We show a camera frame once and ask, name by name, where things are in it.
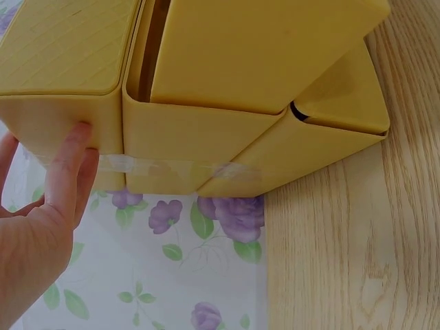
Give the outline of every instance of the textured lid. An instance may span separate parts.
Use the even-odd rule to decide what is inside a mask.
[[[138,2],[25,1],[0,43],[0,96],[114,90]]]
[[[305,122],[370,134],[385,133],[390,120],[364,42],[328,69],[294,101]]]

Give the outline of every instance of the yellow drawer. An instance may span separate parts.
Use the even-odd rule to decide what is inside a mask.
[[[285,115],[203,185],[203,196],[252,197],[386,137],[390,122],[365,44],[343,56]]]

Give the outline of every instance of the floral tablecloth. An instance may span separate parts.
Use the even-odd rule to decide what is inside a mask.
[[[19,2],[0,0],[0,38]],[[20,147],[4,205],[38,199],[44,176]],[[94,191],[69,267],[14,329],[266,330],[266,307],[261,198]]]

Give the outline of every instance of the purple flower print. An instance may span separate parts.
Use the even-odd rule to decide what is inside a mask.
[[[221,323],[220,311],[209,302],[199,302],[191,313],[195,330],[217,330]]]
[[[10,8],[3,16],[0,16],[0,36],[3,36],[5,34],[6,29],[8,28],[19,8],[19,4],[15,5],[14,7]]]
[[[163,234],[171,226],[180,220],[180,213],[182,212],[182,203],[180,201],[159,201],[157,205],[151,210],[148,218],[148,225],[153,229],[154,234]]]
[[[255,198],[199,197],[197,205],[207,218],[219,220],[226,236],[234,241],[256,241],[264,226],[263,196]]]
[[[113,195],[111,203],[117,208],[124,210],[127,206],[136,206],[144,198],[142,194],[131,194],[127,188],[120,191],[107,191]]]

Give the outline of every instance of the wooden surface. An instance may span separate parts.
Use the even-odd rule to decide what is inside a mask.
[[[266,197],[271,330],[440,329],[440,0],[391,2],[389,138]]]

